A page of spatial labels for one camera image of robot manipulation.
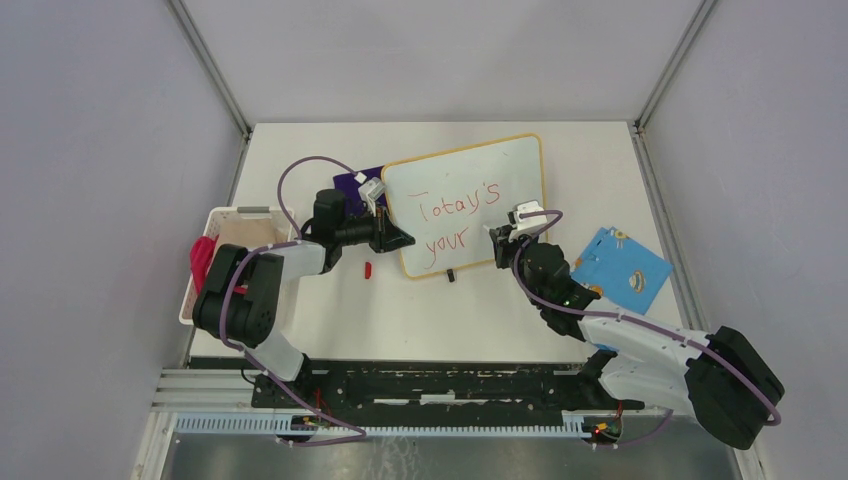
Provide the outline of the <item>yellow framed whiteboard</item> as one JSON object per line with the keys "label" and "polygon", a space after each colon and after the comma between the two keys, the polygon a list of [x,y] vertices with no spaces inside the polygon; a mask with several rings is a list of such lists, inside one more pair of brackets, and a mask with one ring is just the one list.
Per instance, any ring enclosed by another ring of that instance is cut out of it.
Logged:
{"label": "yellow framed whiteboard", "polygon": [[385,165],[392,221],[415,239],[400,249],[410,279],[494,259],[488,230],[527,201],[546,203],[543,149],[528,133]]}

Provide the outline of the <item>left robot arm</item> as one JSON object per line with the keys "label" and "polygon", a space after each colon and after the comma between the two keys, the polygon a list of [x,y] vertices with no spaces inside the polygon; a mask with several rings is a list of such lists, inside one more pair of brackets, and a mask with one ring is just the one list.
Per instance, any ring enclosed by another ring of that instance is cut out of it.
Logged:
{"label": "left robot arm", "polygon": [[347,196],[337,189],[316,194],[313,217],[300,233],[300,240],[253,250],[220,246],[192,312],[196,328],[274,374],[276,394],[295,408],[312,399],[314,381],[300,372],[306,354],[275,326],[282,287],[331,271],[348,246],[366,244],[381,254],[416,244],[391,221],[387,207],[376,204],[356,215],[349,210]]}

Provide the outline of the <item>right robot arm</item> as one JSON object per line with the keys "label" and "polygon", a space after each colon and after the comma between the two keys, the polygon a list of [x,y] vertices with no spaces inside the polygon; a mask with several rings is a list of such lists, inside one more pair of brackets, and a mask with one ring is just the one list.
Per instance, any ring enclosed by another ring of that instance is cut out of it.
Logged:
{"label": "right robot arm", "polygon": [[585,405],[662,407],[739,450],[781,424],[785,388],[743,333],[668,326],[623,308],[589,310],[599,294],[572,279],[562,249],[539,240],[543,230],[507,224],[487,233],[497,268],[511,271],[547,327],[596,347],[577,382]]}

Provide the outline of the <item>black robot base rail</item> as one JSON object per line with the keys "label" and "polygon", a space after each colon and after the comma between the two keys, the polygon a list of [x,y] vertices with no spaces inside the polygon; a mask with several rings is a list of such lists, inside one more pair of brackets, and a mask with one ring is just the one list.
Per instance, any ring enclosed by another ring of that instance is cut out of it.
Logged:
{"label": "black robot base rail", "polygon": [[289,388],[358,427],[559,426],[565,412],[640,410],[579,363],[313,359]]}

